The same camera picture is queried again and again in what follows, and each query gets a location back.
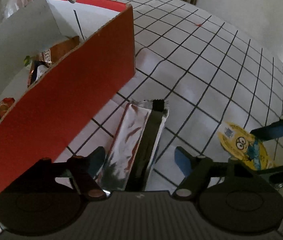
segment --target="yellow snack package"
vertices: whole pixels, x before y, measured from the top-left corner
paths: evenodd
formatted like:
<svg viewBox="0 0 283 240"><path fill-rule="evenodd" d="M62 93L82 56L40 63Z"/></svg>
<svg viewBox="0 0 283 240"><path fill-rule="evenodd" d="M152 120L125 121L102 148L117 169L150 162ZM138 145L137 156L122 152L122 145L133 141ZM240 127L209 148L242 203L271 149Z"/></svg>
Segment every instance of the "yellow snack package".
<svg viewBox="0 0 283 240"><path fill-rule="evenodd" d="M274 167L263 143L237 124L224 122L217 134L223 148L252 170Z"/></svg>

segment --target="white grid tablecloth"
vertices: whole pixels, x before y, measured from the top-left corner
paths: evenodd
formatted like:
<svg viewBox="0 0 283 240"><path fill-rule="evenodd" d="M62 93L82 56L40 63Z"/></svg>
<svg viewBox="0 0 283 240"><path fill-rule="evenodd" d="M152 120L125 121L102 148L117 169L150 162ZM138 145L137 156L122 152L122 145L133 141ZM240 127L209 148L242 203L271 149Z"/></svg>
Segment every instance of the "white grid tablecloth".
<svg viewBox="0 0 283 240"><path fill-rule="evenodd" d="M234 26L180 0L115 0L133 6L136 75L56 160L109 150L128 101L166 98L170 114L147 190L173 192L184 178L174 150L227 162L216 131L230 121L247 131L283 113L283 64ZM283 165L283 137L264 143ZM220 181L213 178L211 185ZM283 234L283 222L279 228Z"/></svg>

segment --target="open box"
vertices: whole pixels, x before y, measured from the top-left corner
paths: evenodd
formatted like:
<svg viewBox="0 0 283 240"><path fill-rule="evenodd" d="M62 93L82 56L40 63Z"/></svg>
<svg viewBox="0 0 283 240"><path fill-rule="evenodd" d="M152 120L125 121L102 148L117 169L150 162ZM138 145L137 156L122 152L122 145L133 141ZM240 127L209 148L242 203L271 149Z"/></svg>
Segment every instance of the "open box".
<svg viewBox="0 0 283 240"><path fill-rule="evenodd" d="M27 89L27 55L82 43ZM55 159L135 74L132 6L109 0L34 0L0 25L0 192L43 157Z"/></svg>

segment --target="cartoon eyes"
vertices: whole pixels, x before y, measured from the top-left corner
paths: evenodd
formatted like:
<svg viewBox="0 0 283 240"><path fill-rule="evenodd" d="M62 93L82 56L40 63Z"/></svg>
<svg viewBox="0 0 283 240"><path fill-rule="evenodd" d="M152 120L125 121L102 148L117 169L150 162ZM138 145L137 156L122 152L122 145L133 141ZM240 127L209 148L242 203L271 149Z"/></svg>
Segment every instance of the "cartoon eyes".
<svg viewBox="0 0 283 240"><path fill-rule="evenodd" d="M244 137L238 137L236 140L236 147L239 150L243 150L244 149L244 145L246 144L246 140Z"/></svg>

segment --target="silver foil package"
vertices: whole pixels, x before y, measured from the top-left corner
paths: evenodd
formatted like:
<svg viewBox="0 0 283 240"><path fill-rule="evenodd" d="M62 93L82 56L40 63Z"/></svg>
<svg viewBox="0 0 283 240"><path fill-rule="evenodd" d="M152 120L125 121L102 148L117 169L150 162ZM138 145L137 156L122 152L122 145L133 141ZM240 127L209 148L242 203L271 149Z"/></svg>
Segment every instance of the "silver foil package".
<svg viewBox="0 0 283 240"><path fill-rule="evenodd" d="M145 189L168 114L168 102L163 99L127 104L99 174L102 189Z"/></svg>

